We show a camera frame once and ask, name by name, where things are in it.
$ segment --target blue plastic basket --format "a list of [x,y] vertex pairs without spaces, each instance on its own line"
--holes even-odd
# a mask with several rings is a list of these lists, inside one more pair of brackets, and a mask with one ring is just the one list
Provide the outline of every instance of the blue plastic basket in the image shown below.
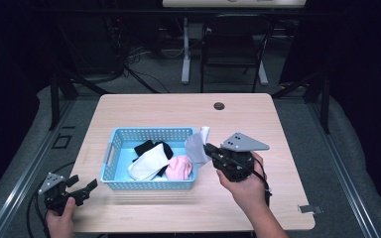
[[112,189],[191,189],[196,179],[196,170],[191,171],[188,180],[167,180],[165,177],[133,180],[129,176],[128,167],[138,158],[134,148],[148,140],[167,143],[174,156],[185,155],[185,140],[194,132],[195,129],[189,127],[116,128],[107,147],[100,180]]

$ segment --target office chair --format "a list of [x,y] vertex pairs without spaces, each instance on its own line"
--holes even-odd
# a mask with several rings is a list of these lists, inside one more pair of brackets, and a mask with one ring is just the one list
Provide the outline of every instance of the office chair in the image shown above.
[[252,92],[255,92],[262,55],[272,30],[271,20],[262,15],[219,14],[209,18],[202,27],[200,92],[205,84],[229,84],[218,80],[205,83],[205,67],[246,68],[243,74],[248,68],[255,68],[253,82],[232,84],[252,85]]

